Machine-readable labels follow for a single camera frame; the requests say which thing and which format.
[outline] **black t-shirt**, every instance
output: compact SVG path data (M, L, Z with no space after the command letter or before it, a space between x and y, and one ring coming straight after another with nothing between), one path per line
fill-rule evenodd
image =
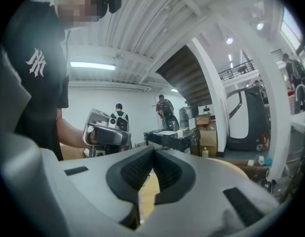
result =
M67 62L61 41L65 32L55 7L47 2L26 1L6 28L2 45L31 94L15 132L52 150L62 160L56 117L57 108L68 107Z
M117 114L119 114L120 116L123 116L124 112L122 112L122 111L117 111ZM115 115L114 115L114 113L111 114L111 117L114 118L114 119L116 118ZM122 119L122 118L119 118L119 119L117 119L117 121L116 121L116 125L117 125L118 127L121 127L121 124L120 124L120 123L123 122L123 120L121 120L121 119ZM122 130L124 130L124 131L127 132L127 126L126 126L126 125L123 125L123 127L125 127L125 128L122 129Z

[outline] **paper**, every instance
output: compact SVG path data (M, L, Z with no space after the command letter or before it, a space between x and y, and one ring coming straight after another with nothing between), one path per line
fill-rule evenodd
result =
M162 135L172 135L177 133L177 131L162 131L162 132L157 132L156 134L162 134Z

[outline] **wooden surface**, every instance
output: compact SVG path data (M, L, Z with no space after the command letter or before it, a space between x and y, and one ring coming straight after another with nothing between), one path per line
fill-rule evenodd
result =
M146 220L154 209L154 198L159 193L159 183L156 174L151 174L140 192L141 218Z
M84 148L72 148L69 146L61 145L60 149L62 151L63 159L64 160L73 160L73 159L83 159L85 158L84 155Z

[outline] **railing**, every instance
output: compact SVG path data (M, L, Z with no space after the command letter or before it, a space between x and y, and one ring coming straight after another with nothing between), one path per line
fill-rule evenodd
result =
M281 49L273 51L273 52L271 52L271 54L274 56L276 62L282 61L283 54L282 54ZM256 63L253 60L250 60L250 61L241 63L231 69L227 69L225 71L220 72L219 76L222 81L226 81L226 80L235 78L237 76L249 73L256 69L257 69Z

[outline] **black cap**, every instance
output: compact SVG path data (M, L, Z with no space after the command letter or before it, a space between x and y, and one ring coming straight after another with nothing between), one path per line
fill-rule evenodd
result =
M289 55L288 55L287 53L283 54L283 59L282 59L282 61L284 61L285 58L287 58L287 59L289 58Z

